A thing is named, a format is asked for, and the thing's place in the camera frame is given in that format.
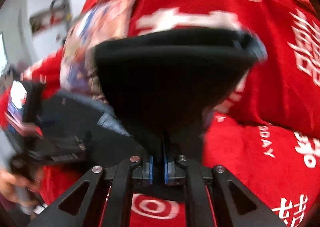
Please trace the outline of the blue grey floral cloth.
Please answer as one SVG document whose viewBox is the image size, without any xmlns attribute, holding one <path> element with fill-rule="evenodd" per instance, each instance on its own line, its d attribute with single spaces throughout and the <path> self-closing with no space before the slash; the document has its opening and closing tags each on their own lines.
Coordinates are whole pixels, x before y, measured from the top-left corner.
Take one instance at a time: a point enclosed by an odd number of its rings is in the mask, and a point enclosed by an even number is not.
<svg viewBox="0 0 320 227">
<path fill-rule="evenodd" d="M 74 92 L 68 92 L 66 90 L 59 90 L 56 93 L 59 97 L 69 98 L 72 101 L 76 101 L 80 105 L 84 105 L 90 111 L 97 111 L 101 113 L 99 119 L 95 119 L 97 126 L 101 128 L 114 131 L 120 135 L 131 137 L 128 131 L 123 127 L 120 120 L 116 117 L 112 106 L 103 103 L 99 100 L 93 100 L 88 96 L 84 96 Z"/>
</svg>

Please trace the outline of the black pants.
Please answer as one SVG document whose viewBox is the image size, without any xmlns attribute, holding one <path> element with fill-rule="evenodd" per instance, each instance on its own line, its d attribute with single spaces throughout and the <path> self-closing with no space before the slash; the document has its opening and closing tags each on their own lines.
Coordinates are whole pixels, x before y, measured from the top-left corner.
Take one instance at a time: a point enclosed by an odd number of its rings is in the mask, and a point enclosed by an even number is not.
<svg viewBox="0 0 320 227">
<path fill-rule="evenodd" d="M 106 100 L 129 134 L 151 155 L 172 144 L 197 160 L 204 109 L 267 59 L 264 44 L 247 31 L 204 28 L 105 41 L 93 54 Z"/>
</svg>

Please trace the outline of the red wedding bedspread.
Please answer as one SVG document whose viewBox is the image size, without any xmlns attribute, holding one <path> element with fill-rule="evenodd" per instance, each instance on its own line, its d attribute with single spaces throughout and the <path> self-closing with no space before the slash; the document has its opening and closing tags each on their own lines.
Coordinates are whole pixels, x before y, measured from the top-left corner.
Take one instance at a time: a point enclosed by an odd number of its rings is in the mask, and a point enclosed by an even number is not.
<svg viewBox="0 0 320 227">
<path fill-rule="evenodd" d="M 23 79 L 48 80 L 44 96 L 57 90 L 62 48 L 28 67 Z M 214 115 L 204 137 L 204 166 L 222 164 L 253 191 L 286 226 L 319 226 L 319 140 L 274 125 L 240 125 L 223 113 Z M 78 180 L 64 166 L 43 168 L 40 194 L 50 205 Z M 130 226 L 185 226 L 183 202 L 135 191 Z M 155 202 L 166 206 L 155 212 Z"/>
</svg>

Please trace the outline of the white shelf cabinet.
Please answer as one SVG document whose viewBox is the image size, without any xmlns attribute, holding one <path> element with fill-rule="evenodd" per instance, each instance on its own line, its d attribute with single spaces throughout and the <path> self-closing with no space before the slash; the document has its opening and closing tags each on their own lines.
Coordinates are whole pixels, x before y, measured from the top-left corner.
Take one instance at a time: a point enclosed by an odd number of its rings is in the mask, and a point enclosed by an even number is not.
<svg viewBox="0 0 320 227">
<path fill-rule="evenodd" d="M 57 50 L 68 29 L 68 0 L 23 0 L 18 31 L 31 63 Z"/>
</svg>

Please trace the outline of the red pillow white characters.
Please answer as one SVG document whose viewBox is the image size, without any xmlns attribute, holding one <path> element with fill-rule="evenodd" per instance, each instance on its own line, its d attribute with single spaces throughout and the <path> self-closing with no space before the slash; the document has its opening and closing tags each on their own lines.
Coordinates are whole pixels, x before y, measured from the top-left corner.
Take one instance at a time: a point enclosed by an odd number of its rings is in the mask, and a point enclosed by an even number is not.
<svg viewBox="0 0 320 227">
<path fill-rule="evenodd" d="M 268 59 L 253 67 L 228 113 L 319 137 L 319 19 L 309 0 L 261 0 L 251 29 Z"/>
</svg>

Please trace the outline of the anime print pillow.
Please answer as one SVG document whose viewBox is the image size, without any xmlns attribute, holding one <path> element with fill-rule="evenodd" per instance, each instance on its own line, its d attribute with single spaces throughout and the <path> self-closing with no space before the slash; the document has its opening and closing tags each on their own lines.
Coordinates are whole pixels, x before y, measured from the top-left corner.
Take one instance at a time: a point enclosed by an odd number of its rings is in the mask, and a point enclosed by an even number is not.
<svg viewBox="0 0 320 227">
<path fill-rule="evenodd" d="M 127 37 L 136 0 L 109 0 L 80 15 L 63 46 L 61 88 L 107 103 L 95 64 L 94 48 L 104 41 Z"/>
</svg>

